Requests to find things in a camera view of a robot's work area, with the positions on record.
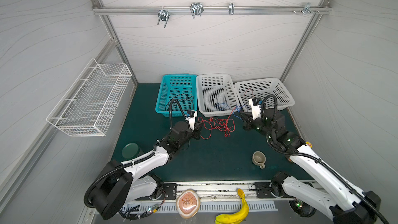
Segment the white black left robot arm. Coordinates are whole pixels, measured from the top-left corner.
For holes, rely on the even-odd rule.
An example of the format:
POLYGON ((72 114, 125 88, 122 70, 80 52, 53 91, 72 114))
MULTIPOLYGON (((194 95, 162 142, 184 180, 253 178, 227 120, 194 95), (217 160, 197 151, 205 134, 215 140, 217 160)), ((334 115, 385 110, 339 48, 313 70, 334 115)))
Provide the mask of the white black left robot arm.
POLYGON ((171 162, 191 139, 199 140, 203 123, 190 126, 179 121, 153 150, 135 159, 108 162, 84 195, 84 204, 95 208, 104 220, 115 216, 127 201, 158 197, 163 181, 152 170, 171 162))

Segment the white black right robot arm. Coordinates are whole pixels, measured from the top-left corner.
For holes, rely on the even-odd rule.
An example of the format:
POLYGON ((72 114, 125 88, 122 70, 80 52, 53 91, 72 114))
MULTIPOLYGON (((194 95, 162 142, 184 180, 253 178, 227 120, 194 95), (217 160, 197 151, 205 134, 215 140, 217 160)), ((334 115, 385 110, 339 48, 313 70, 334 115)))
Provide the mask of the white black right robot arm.
POLYGON ((239 114, 245 130, 264 135, 271 149, 297 164, 323 188, 318 190, 288 173, 279 172, 272 178, 273 194, 296 198, 335 224, 387 222, 379 211, 380 197, 372 191, 363 191, 331 168, 299 135, 286 129, 285 117, 279 111, 268 109, 265 114, 241 111, 239 114))

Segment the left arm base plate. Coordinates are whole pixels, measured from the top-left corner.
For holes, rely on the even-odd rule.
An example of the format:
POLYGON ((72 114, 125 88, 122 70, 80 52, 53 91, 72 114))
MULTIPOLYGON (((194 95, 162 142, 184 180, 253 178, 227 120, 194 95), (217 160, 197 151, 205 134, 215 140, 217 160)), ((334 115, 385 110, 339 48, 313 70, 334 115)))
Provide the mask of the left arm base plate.
POLYGON ((150 200, 176 200, 177 198, 177 184, 161 184, 156 187, 150 200))

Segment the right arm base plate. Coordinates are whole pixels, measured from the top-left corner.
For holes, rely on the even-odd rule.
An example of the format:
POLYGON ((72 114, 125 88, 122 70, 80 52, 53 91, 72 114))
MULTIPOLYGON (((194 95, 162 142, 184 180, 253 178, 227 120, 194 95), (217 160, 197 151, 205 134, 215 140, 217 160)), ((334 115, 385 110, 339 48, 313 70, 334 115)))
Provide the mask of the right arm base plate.
POLYGON ((259 199, 290 198, 281 187, 270 181, 256 181, 250 186, 250 191, 253 191, 259 199))

